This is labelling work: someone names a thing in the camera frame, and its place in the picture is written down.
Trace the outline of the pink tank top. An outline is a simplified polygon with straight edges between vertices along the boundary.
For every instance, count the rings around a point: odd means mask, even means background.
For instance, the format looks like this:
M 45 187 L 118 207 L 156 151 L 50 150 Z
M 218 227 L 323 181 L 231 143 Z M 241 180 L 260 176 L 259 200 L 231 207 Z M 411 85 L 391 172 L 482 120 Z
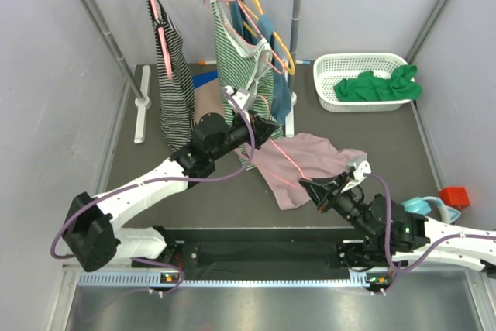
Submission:
M 362 150 L 338 149 L 326 138 L 308 133 L 273 140 L 305 173 L 308 178 L 334 177 L 346 170 L 346 165 Z M 298 183 L 298 170 L 267 141 L 254 152 L 251 164 L 259 170 L 273 192 L 280 210 L 296 209 L 310 201 Z

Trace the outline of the yellow hanger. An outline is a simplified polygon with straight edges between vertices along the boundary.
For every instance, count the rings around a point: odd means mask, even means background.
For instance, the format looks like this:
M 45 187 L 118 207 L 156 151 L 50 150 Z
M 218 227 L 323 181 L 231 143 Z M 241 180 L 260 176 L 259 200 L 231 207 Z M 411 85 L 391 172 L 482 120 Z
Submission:
M 264 11 L 260 0 L 222 0 L 230 15 L 231 26 L 224 25 L 241 38 L 249 51 L 260 52 L 257 56 L 260 67 L 270 68 L 279 75 L 295 75 L 295 60 L 284 44 L 270 16 Z

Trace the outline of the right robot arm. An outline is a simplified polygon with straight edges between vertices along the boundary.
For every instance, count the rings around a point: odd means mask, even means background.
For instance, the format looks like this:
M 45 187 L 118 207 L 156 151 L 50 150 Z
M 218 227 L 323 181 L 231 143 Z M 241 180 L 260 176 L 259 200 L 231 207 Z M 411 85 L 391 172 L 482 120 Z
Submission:
M 302 178 L 299 184 L 318 212 L 337 212 L 362 236 L 359 243 L 336 244 L 340 267 L 354 271 L 389 267 L 405 273 L 431 262 L 495 277 L 493 231 L 464 228 L 408 212 L 388 191 L 366 202 L 361 179 L 351 171 L 330 178 Z

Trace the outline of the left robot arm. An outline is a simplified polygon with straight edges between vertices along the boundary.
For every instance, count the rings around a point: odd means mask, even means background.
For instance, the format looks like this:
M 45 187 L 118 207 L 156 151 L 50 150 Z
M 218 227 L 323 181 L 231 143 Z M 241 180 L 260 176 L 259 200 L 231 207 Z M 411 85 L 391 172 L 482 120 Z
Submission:
M 61 234 L 71 256 L 87 272 L 114 259 L 146 258 L 162 267 L 171 264 L 176 249 L 164 229 L 124 225 L 165 198 L 211 182 L 218 159 L 244 143 L 260 148 L 278 127 L 253 111 L 235 115 L 231 125 L 220 114 L 204 115 L 191 140 L 141 178 L 99 196 L 83 192 L 74 197 Z

